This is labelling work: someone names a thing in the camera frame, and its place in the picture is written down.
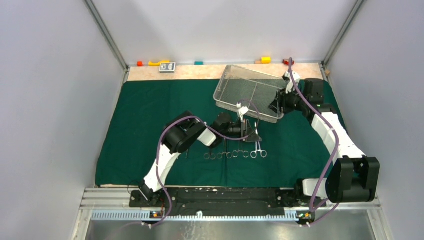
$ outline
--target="aluminum frame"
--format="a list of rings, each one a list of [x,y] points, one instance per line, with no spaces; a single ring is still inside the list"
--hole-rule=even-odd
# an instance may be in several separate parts
[[[72,240],[85,240],[89,231],[90,221],[93,215],[91,209],[79,210],[76,217],[75,227],[72,232]]]
[[[119,65],[124,69],[125,71],[129,68],[128,64],[125,62],[124,57],[122,56],[117,44],[115,43],[114,39],[112,38],[111,33],[109,32],[108,28],[106,27],[105,22],[103,21],[102,17],[100,16],[99,11],[97,10],[96,6],[94,5],[93,0],[82,0],[86,7],[88,8],[91,16],[94,18],[94,21],[98,28],[100,29],[101,34],[104,37],[104,40],[106,41],[107,45],[109,45],[110,50],[112,51],[113,55],[115,56],[116,60],[119,62]]]
[[[347,16],[346,21],[344,22],[343,26],[341,27],[340,31],[338,32],[337,36],[335,37],[333,43],[330,46],[330,49],[328,50],[327,55],[325,56],[324,60],[322,61],[324,66],[327,66],[330,62],[330,60],[333,58],[334,53],[336,53],[337,48],[339,47],[340,43],[343,40],[343,37],[346,35],[348,30],[350,29],[352,22],[354,21],[355,17],[358,15],[359,10],[363,6],[363,3],[366,0],[357,0],[355,5],[353,6],[352,10],[349,13],[349,16]]]

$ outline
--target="white wall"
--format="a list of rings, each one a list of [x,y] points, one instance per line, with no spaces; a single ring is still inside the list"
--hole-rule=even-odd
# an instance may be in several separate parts
[[[70,238],[122,77],[83,1],[0,3],[0,239]]]
[[[126,62],[322,61],[356,0],[94,0]]]
[[[395,239],[422,239],[424,1],[367,1],[329,69],[349,133],[381,164]]]

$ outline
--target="yellow object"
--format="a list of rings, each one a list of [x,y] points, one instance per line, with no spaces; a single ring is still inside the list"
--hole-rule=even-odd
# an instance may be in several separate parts
[[[158,61],[158,62],[148,61],[148,65],[150,67],[152,67],[152,66],[160,66],[163,63],[169,63],[169,62],[170,62],[169,60],[162,60],[162,61]]]
[[[262,64],[270,64],[270,63],[271,63],[271,57],[270,57],[270,56],[263,56],[263,57],[260,59],[260,62],[261,62]]]

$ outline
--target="wire mesh basket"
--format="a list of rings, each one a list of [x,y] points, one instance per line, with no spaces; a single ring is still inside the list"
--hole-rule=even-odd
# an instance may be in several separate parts
[[[276,123],[283,117],[282,112],[275,113],[268,106],[274,101],[276,93],[285,89],[286,81],[281,77],[235,65],[226,66],[221,80],[216,87],[213,99],[220,108],[237,111],[237,102],[241,99],[251,100],[259,110],[259,119]],[[258,118],[255,108],[248,104],[247,116]]]

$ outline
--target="beige surface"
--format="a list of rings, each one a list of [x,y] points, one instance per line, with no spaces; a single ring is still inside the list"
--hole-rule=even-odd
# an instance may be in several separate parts
[[[187,79],[220,79],[227,65],[181,65],[176,66],[174,73],[159,73],[158,66],[133,66],[129,71],[128,81],[146,80],[187,80]],[[265,74],[282,76],[289,67],[284,64],[240,64],[238,66]],[[318,63],[296,63],[293,71],[302,79],[323,79]]]

